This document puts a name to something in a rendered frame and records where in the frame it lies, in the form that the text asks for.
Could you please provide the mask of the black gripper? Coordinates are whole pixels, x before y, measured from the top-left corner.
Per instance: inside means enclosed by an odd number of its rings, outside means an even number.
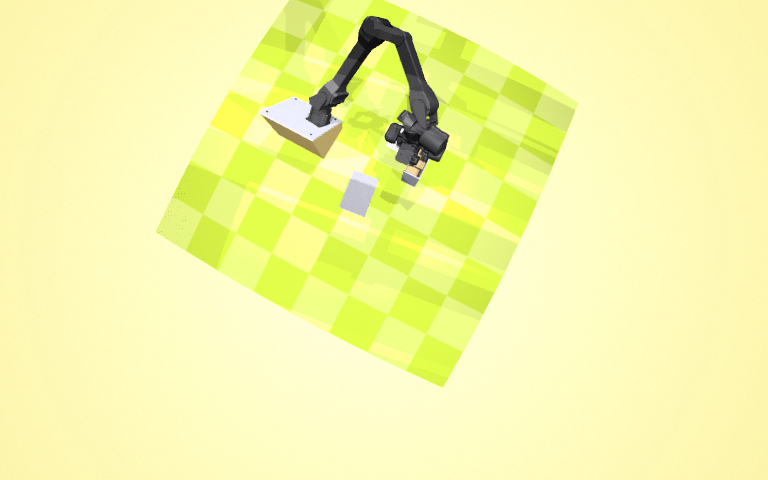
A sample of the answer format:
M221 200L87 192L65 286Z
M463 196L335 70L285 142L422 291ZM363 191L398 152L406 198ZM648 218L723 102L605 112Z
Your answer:
M425 147L422 147L422 145L420 145L419 139L415 141L407 139L404 135L404 130L402 129L403 129L402 125L399 125L398 123L393 122L392 124L390 124L389 129L385 134L385 137L384 137L385 140L392 144L395 144L397 141L396 145L399 147L401 145L402 140L404 140L408 144L416 144L421 149L421 152L419 154L420 156L424 158L429 158L430 160L435 161L437 163L441 161L442 155L445 152L446 148L443 150L443 152L440 153L439 156L436 157L429 150L427 150ZM400 130L402 130L402 132L400 132Z

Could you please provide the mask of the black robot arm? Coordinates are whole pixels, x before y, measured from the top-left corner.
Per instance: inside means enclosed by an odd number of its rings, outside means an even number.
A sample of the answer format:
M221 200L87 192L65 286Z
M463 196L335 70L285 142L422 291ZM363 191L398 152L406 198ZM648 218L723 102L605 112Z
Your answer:
M316 95L309 97L311 109L309 117L305 119L318 128L329 125L332 108L344 103L349 95L346 92L347 84L370 52L385 41L396 46L410 90L409 101L412 113L403 110L397 116L397 120L402 123L407 139L412 141L419 139L420 145L437 157L448 145L450 136L437 127L439 101L426 82L413 44L413 37L409 32L391 25L388 19L378 16L365 17L358 31L358 41L343 61L337 74L325 83ZM426 119L426 116L429 116L429 119ZM395 159L414 167L420 160L419 151L420 147L416 144L408 144L402 140Z

